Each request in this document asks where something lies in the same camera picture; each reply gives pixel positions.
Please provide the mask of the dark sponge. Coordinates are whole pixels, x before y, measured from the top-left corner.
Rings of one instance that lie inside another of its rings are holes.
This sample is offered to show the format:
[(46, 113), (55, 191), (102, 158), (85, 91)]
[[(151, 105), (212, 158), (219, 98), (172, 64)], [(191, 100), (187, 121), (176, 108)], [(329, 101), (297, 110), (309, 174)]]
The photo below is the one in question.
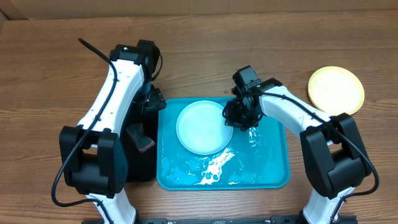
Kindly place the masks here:
[(145, 152), (155, 145), (155, 142), (144, 134), (142, 123), (133, 123), (126, 128), (126, 131), (139, 152)]

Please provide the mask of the light blue plate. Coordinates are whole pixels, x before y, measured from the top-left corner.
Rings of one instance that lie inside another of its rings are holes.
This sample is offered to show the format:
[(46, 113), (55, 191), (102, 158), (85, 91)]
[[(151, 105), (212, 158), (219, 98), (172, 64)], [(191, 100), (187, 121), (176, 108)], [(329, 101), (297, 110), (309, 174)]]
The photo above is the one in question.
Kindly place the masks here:
[(224, 149), (233, 137), (233, 127), (225, 125), (224, 107), (210, 100), (190, 103), (177, 118), (176, 133), (181, 145), (198, 155)]

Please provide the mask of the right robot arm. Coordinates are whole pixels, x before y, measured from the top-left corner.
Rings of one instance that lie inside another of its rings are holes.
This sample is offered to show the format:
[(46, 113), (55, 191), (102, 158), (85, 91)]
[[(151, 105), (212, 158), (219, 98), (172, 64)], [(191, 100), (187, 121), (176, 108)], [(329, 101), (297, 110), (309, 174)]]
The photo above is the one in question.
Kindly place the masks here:
[(357, 223), (355, 216), (340, 216), (350, 197), (368, 195), (379, 187), (377, 171), (366, 153), (354, 119), (328, 115), (294, 97), (274, 78), (233, 78), (222, 115), (226, 125), (245, 131), (263, 116), (278, 120), (301, 142), (305, 173), (313, 187), (298, 215), (273, 216), (271, 223)]

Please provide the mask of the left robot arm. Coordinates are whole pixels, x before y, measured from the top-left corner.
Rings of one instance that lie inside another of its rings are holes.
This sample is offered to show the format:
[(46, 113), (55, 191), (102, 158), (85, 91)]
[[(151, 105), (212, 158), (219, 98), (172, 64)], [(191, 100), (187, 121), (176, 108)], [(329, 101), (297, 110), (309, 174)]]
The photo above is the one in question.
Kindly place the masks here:
[(90, 110), (59, 135), (62, 166), (55, 180), (93, 203), (103, 223), (138, 223), (125, 184), (156, 175), (159, 112), (166, 107), (153, 85), (163, 58), (153, 41), (117, 45), (104, 55), (109, 70)]

